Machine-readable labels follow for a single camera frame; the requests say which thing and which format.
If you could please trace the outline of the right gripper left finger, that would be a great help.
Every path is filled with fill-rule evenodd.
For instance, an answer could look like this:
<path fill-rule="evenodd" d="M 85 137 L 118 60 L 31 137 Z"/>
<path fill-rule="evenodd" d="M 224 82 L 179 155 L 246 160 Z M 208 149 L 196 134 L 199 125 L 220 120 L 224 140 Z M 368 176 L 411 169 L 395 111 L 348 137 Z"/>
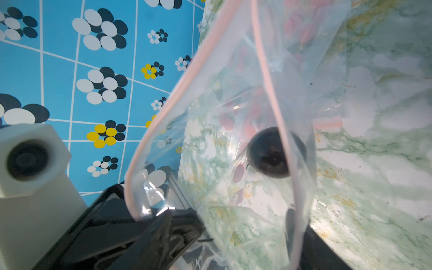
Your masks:
<path fill-rule="evenodd" d="M 204 232 L 192 209 L 135 221 L 115 184 L 74 222 L 36 270 L 167 270 Z"/>

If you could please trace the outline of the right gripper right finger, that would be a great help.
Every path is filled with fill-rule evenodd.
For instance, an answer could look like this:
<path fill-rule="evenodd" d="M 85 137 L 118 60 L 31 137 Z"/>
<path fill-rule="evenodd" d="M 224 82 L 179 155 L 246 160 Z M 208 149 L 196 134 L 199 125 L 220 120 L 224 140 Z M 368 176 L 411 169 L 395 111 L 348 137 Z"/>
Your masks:
<path fill-rule="evenodd" d="M 291 258 L 294 243 L 294 226 L 295 210 L 290 208 L 285 216 L 286 248 L 290 261 L 289 266 L 285 268 L 286 270 L 295 266 Z M 306 232 L 303 235 L 301 253 L 296 270 L 352 270 L 352 268 L 323 241 L 310 225 L 306 227 Z"/>

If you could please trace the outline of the dark purple eggplant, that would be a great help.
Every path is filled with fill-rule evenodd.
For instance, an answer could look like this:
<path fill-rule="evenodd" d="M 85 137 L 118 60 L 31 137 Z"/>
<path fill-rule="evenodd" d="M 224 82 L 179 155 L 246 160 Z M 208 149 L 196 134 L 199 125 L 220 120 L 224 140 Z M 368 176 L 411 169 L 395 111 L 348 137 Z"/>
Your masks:
<path fill-rule="evenodd" d="M 290 177 L 277 127 L 266 128 L 254 135 L 247 146 L 246 157 L 248 163 L 265 176 L 276 179 Z"/>

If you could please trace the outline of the clear pink-dotted zip bag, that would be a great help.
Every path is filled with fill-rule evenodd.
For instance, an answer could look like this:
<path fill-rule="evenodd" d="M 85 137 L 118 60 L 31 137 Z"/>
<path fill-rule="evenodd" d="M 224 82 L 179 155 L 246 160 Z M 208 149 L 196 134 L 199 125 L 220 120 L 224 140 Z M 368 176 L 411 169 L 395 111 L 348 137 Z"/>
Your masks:
<path fill-rule="evenodd" d="M 340 69 L 320 65 L 348 1 L 211 1 L 192 63 L 140 142 L 125 178 L 136 219 L 192 209 L 204 232 L 176 270 L 285 270 L 295 210 L 299 263 L 317 189 L 314 121 Z M 259 173 L 246 149 L 277 127 L 290 177 Z"/>

